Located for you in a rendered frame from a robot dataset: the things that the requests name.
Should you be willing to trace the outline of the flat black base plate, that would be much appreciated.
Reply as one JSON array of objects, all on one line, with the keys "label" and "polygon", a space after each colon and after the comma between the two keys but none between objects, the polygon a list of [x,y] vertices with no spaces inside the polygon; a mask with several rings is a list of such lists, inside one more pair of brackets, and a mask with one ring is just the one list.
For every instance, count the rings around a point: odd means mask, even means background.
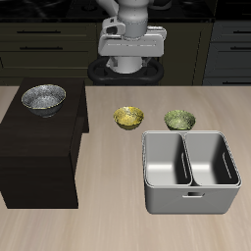
[{"label": "flat black base plate", "polygon": [[157,85],[164,76],[163,66],[151,58],[147,66],[132,74],[120,74],[107,67],[108,57],[101,57],[93,61],[87,70],[88,77],[94,85],[124,86],[124,85]]}]

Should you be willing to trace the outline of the dark wooden cabinet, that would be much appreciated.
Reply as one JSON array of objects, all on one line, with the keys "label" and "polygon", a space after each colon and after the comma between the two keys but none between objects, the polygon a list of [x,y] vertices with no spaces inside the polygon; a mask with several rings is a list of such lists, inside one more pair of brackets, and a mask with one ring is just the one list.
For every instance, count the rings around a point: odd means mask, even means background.
[{"label": "dark wooden cabinet", "polygon": [[[52,83],[66,90],[58,113],[32,114],[22,96]],[[81,136],[89,131],[82,78],[23,80],[0,123],[0,193],[9,209],[76,209],[75,168]]]}]

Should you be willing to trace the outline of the black bowl with gold rim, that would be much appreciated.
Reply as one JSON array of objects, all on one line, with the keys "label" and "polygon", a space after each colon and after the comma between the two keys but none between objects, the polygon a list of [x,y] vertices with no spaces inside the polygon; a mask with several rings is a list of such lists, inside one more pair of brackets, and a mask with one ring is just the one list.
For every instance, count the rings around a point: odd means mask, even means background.
[{"label": "black bowl with gold rim", "polygon": [[22,103],[34,115],[50,118],[62,108],[66,97],[63,87],[42,84],[27,90],[22,96]]}]

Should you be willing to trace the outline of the grey kitchen cupboard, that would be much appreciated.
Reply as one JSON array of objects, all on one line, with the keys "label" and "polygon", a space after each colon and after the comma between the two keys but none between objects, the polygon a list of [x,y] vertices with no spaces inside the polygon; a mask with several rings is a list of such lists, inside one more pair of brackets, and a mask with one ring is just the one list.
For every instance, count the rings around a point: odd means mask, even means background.
[{"label": "grey kitchen cupboard", "polygon": [[251,50],[230,50],[232,46],[251,47],[251,21],[218,21],[213,25],[203,84],[208,86],[251,85]]}]

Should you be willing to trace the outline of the green bowl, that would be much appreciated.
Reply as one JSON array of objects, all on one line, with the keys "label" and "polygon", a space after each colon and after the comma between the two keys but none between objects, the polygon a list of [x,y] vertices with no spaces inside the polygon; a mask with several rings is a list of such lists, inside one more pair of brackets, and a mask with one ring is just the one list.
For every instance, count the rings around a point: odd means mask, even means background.
[{"label": "green bowl", "polygon": [[191,130],[196,123],[195,117],[183,110],[167,112],[164,121],[170,130]]}]

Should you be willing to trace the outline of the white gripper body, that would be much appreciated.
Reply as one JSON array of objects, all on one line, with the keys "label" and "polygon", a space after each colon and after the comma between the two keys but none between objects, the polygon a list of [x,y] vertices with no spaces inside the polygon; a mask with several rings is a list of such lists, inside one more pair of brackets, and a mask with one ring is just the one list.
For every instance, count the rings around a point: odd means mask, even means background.
[{"label": "white gripper body", "polygon": [[162,26],[148,26],[139,39],[126,39],[122,35],[101,32],[98,53],[115,57],[161,57],[167,31]]}]

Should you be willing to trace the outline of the dark kitchen cupboards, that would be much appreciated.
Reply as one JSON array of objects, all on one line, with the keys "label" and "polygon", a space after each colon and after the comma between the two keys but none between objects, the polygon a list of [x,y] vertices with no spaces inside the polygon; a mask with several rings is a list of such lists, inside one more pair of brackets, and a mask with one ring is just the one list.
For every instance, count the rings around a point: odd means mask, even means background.
[{"label": "dark kitchen cupboards", "polygon": [[[167,31],[159,62],[161,85],[202,83],[213,25],[162,23]],[[99,23],[0,23],[0,85],[18,85],[23,77],[87,77],[97,59]],[[18,30],[59,30],[59,34],[22,34]],[[63,50],[20,50],[22,46]]]}]

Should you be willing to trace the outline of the black kitchen countertop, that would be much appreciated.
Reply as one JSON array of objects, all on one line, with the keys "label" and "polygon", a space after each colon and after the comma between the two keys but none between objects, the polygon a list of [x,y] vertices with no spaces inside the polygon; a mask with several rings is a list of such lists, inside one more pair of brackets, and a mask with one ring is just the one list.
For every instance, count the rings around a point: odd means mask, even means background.
[{"label": "black kitchen countertop", "polygon": [[[109,15],[95,0],[0,0],[0,23],[102,23]],[[251,21],[251,0],[173,0],[148,9],[150,23]]]}]

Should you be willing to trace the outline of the white two-bin basket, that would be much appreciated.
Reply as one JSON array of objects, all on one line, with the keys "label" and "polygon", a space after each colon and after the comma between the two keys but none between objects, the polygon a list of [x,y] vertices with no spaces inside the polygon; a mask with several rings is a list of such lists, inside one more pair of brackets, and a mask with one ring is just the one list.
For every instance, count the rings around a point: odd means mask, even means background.
[{"label": "white two-bin basket", "polygon": [[142,164],[151,214],[224,214],[241,186],[219,131],[145,131]]}]

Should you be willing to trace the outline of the yellow bowl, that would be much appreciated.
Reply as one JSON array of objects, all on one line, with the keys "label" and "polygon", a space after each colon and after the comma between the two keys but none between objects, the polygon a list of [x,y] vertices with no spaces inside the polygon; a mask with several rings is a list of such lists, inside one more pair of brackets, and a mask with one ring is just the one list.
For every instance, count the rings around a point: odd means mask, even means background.
[{"label": "yellow bowl", "polygon": [[132,130],[140,126],[144,113],[136,107],[121,107],[114,112],[113,118],[119,127]]}]

